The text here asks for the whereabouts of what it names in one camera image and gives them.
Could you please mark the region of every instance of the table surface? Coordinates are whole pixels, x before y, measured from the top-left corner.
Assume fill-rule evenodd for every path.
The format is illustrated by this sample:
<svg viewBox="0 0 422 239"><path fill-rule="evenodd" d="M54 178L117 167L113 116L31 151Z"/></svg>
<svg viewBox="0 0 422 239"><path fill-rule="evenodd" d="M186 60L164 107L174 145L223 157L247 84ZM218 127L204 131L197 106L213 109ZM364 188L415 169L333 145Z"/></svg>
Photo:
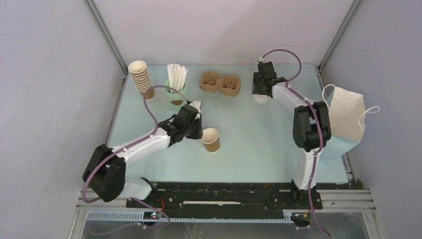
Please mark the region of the table surface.
<svg viewBox="0 0 422 239"><path fill-rule="evenodd" d="M290 182L296 172L301 151L293 136L293 114L279 101L258 104L253 100L252 76L256 65L190 65L186 78L187 97L202 102L203 129L217 128L221 147L208 153L200 140L183 139L169 148L156 151L129 168L128 176L146 177L151 181L173 182ZM168 79L166 66L148 66L154 85ZM240 94L235 97L203 92L199 88L202 72L214 70L241 77ZM277 75L292 77L297 65L276 65ZM304 65L292 82L301 94L321 101L321 87L313 65ZM155 89L147 101L160 122L175 114L164 88ZM129 76L109 146L131 141L154 128L154 122L143 105L143 98ZM316 180L320 183L346 183L341 158L321 159Z"/></svg>

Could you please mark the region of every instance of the white wall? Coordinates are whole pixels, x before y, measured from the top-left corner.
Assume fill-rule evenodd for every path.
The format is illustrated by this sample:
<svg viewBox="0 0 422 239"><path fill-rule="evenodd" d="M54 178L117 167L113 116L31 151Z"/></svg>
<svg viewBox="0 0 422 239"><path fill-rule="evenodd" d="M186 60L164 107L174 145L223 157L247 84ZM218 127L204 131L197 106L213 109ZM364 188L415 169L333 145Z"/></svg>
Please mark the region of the white wall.
<svg viewBox="0 0 422 239"><path fill-rule="evenodd" d="M362 142L352 150L388 238L421 238L422 1L367 0L345 32L325 75L362 93Z"/></svg>
<svg viewBox="0 0 422 239"><path fill-rule="evenodd" d="M274 48L318 65L353 0L98 0L127 64L255 64ZM288 54L271 56L294 63Z"/></svg>
<svg viewBox="0 0 422 239"><path fill-rule="evenodd" d="M82 0L0 1L0 238L65 238L121 80Z"/></svg>

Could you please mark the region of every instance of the stack of paper cups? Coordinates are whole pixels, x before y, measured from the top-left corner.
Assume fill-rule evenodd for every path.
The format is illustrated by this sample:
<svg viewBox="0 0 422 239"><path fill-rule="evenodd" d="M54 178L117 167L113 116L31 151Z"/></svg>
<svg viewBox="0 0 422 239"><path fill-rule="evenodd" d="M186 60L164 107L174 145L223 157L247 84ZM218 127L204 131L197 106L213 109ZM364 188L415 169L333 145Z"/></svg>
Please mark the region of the stack of paper cups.
<svg viewBox="0 0 422 239"><path fill-rule="evenodd" d="M147 100L154 97L154 90L150 90L146 93L146 91L153 86L146 63L144 61L134 61L127 69L135 83L135 87L141 95Z"/></svg>

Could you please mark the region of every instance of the red wire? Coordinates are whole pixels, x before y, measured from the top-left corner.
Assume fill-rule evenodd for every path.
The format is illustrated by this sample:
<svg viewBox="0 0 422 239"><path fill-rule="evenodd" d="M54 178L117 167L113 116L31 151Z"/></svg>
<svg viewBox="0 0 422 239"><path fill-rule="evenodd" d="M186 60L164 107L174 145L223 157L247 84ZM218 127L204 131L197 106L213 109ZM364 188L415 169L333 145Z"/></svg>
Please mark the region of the red wire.
<svg viewBox="0 0 422 239"><path fill-rule="evenodd" d="M157 199L157 201L160 200L161 203L163 204L163 208L161 209L161 211L164 211L164 208L166 207L166 205L164 204L164 199L163 198L159 198Z"/></svg>

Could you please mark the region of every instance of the cardboard cup holder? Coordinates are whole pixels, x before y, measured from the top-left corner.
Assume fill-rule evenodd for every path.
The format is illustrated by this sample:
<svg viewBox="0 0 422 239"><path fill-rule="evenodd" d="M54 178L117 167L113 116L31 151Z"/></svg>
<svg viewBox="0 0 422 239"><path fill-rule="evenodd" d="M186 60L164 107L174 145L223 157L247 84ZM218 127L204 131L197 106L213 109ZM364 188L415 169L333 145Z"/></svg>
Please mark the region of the cardboard cup holder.
<svg viewBox="0 0 422 239"><path fill-rule="evenodd" d="M199 79L199 87L205 92L221 91L225 96L234 97L240 92L241 79L237 75L220 75L216 71L205 71Z"/></svg>

